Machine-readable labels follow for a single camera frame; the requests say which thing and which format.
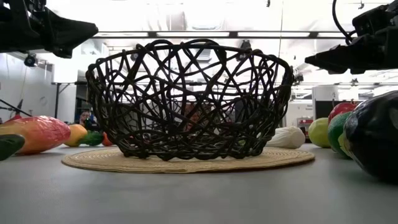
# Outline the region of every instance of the ceiling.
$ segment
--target ceiling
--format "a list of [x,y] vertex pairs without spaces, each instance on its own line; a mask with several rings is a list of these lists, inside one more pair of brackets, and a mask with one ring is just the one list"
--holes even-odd
[[[331,16],[332,0],[270,0],[269,3],[267,7],[268,0],[47,0],[47,6],[58,15],[94,22],[100,32],[338,31]],[[386,0],[337,0],[337,17],[341,25],[351,31],[352,18],[387,3]],[[394,70],[371,71],[364,75],[329,75],[303,64],[305,57],[345,44],[342,39],[248,39],[252,49],[279,55],[299,68],[304,76],[303,83],[294,88],[299,98],[308,95],[314,85],[341,83],[342,91],[359,91],[368,96],[395,89],[395,85],[377,86],[373,83],[398,83],[398,72]],[[176,44],[187,40],[169,39]],[[136,44],[145,45],[153,39],[102,38],[92,41],[97,45],[105,44],[109,54],[115,54],[122,49],[133,49]],[[241,39],[219,38],[215,41],[233,47],[239,47],[241,43]],[[359,86],[344,86],[355,78]]]

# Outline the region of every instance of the red apple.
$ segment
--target red apple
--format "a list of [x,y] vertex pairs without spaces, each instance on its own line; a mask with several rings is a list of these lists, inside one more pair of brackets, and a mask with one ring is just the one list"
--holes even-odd
[[329,117],[328,117],[328,124],[330,121],[338,114],[346,113],[349,111],[353,111],[355,109],[356,105],[352,103],[339,103],[337,104],[333,110],[330,112]]

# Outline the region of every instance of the cable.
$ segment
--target cable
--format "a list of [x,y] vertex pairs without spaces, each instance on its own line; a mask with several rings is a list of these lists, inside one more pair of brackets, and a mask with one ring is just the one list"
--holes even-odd
[[337,0],[333,0],[333,3],[331,5],[331,14],[333,16],[333,20],[338,28],[338,30],[340,30],[340,32],[346,37],[346,44],[349,45],[351,44],[351,42],[353,41],[353,38],[351,37],[353,34],[356,33],[356,31],[351,31],[350,33],[347,33],[344,28],[340,25],[340,23],[338,22],[337,19],[337,15],[336,15],[336,2]]

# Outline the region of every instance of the woven placemat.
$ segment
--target woven placemat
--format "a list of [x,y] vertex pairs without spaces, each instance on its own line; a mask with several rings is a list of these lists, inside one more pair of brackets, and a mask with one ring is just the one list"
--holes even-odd
[[172,159],[162,161],[158,157],[136,159],[124,157],[118,148],[102,149],[68,155],[63,158],[65,165],[90,170],[132,173],[194,173],[226,171],[239,169],[265,169],[311,161],[315,155],[311,152],[266,147],[260,156],[244,159]]

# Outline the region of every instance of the table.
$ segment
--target table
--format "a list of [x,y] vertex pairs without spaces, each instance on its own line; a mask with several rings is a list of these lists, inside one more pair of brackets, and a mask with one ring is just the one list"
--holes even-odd
[[395,223],[398,186],[331,149],[314,162],[214,174],[120,174],[71,168],[56,148],[0,162],[0,223]]

